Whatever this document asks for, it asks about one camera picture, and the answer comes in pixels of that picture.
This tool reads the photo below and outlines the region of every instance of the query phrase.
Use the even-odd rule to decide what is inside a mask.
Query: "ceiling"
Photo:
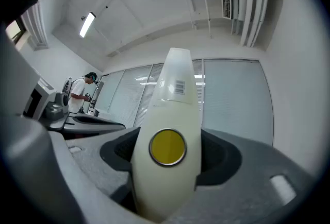
[[[212,26],[222,18],[221,0],[207,0]],[[109,57],[150,39],[207,27],[204,0],[41,0],[47,33],[102,71]],[[89,12],[96,15],[85,38],[79,36]]]

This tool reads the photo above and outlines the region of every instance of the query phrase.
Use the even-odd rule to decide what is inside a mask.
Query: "ceiling light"
[[[81,37],[85,37],[87,31],[88,31],[88,28],[91,26],[92,22],[94,21],[95,19],[95,15],[94,13],[90,12],[84,22],[84,25],[82,26],[82,29],[80,31],[80,36]]]

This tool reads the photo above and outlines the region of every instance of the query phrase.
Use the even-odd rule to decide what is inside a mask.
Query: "white t-shirt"
[[[70,97],[71,97],[71,93],[81,96],[84,94],[84,90],[85,90],[85,79],[79,78],[76,81],[74,81],[72,84]],[[71,97],[69,99],[69,111],[77,113],[83,104],[84,104],[83,99],[76,99]]]

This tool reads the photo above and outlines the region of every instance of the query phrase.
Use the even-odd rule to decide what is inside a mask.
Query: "gray surface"
[[[38,210],[52,223],[83,223],[46,129],[36,120],[19,116],[0,116],[0,123],[1,166],[6,168],[2,180],[12,179],[11,185],[6,185],[6,180],[3,184],[14,196],[15,208],[26,207],[29,201],[34,219],[42,220],[36,216]]]
[[[64,123],[67,120],[69,113],[65,113],[64,117],[55,121],[49,120],[45,117],[40,117],[39,122],[50,131],[60,131],[64,127]]]
[[[63,136],[57,132],[49,134],[60,170],[86,223],[151,223],[125,210],[102,193],[80,170],[65,144]]]
[[[100,156],[101,146],[109,141],[118,138],[122,133],[114,132],[83,139],[67,141],[68,147],[79,147],[81,151],[75,152],[72,156],[82,171],[102,192],[110,196],[118,187],[128,180],[128,173],[113,170]]]
[[[271,146],[205,130],[234,144],[242,154],[242,165],[222,185],[197,187],[194,196],[164,223],[254,223],[281,209],[275,213],[278,217],[283,205],[270,182],[278,174],[288,178],[296,199],[309,189],[311,177]]]
[[[78,204],[85,203],[84,206],[88,207],[86,210],[91,215],[89,217],[90,223],[97,223],[101,221],[100,218],[105,218],[110,213],[113,223],[148,222],[124,210],[112,201],[105,202],[105,198],[109,194],[126,183],[127,175],[108,167],[101,160],[98,152],[102,143],[111,141],[131,130],[133,128],[86,139],[67,141],[69,147],[78,146],[82,149],[82,151],[73,154],[75,162],[62,137],[56,139],[54,136],[52,137],[60,168],[64,167],[64,177],[74,196],[84,200],[84,202],[78,200]],[[279,217],[283,211],[277,210],[285,210],[270,183],[269,179],[272,176],[286,175],[297,193],[296,199],[303,196],[310,187],[311,177],[276,149],[230,134],[212,130],[206,131],[236,145],[242,153],[242,165],[226,183],[218,186],[198,187],[191,199],[164,223],[243,224],[259,222],[270,214]]]
[[[36,87],[39,75],[24,60],[14,43],[8,39],[6,27],[0,24],[0,71],[6,82],[0,86],[0,114],[21,115]]]

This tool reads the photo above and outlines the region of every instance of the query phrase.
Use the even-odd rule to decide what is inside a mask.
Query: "fluorescent light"
[[[87,31],[88,31],[88,28],[91,26],[92,22],[94,21],[95,19],[95,15],[94,13],[90,12],[84,22],[84,25],[82,26],[82,29],[80,31],[80,36],[81,37],[85,37]]]
[[[147,83],[140,83],[142,86],[145,85],[157,85],[157,82],[147,82]]]

